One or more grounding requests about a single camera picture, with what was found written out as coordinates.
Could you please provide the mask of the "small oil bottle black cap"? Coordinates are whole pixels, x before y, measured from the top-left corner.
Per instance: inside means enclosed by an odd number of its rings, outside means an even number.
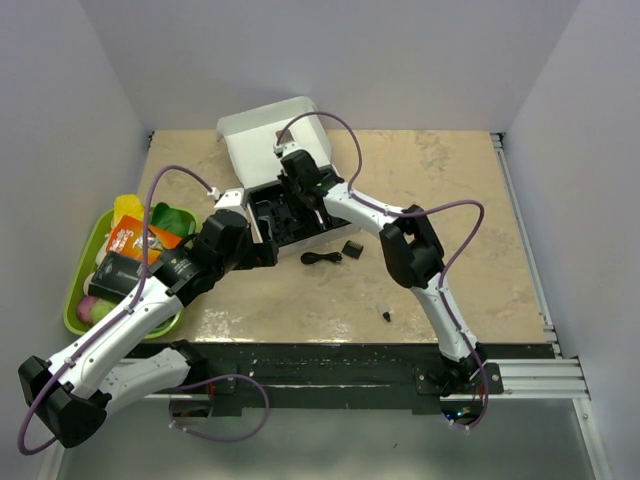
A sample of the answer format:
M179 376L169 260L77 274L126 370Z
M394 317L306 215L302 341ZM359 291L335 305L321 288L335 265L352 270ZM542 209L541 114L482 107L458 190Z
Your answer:
M379 302L376 305L376 309L377 309L378 313L380 314L380 316L386 322L390 323L392 321L391 309L390 309L389 305L386 302Z

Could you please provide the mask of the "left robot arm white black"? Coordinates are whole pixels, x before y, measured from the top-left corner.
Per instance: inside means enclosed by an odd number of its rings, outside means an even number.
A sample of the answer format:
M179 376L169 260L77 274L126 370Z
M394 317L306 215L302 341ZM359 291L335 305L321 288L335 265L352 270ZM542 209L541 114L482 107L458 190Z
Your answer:
M29 406L18 434L25 444L33 417L66 448L85 442L108 416L163 390L196 392L207 384L207 359L186 341L124 368L118 363L152 330L209 292L234 270L272 267L274 242L256 243L246 218L222 209L141 272L130 294L85 335L48 359L31 356L18 369Z

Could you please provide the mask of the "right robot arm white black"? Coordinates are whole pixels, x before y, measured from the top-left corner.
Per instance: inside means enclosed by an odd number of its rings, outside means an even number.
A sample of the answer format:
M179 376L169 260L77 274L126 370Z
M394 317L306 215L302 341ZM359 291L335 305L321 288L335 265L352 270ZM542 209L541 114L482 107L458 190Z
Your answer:
M457 307L446 274L451 264L428 215L459 206L459 201L430 211L417 205L401 209L363 195L331 168L321 170L308 151L275 147L281 183L307 207L343 219L378 238L387 272L411 291L433 328L448 386L469 392L479 382L489 393L486 354Z

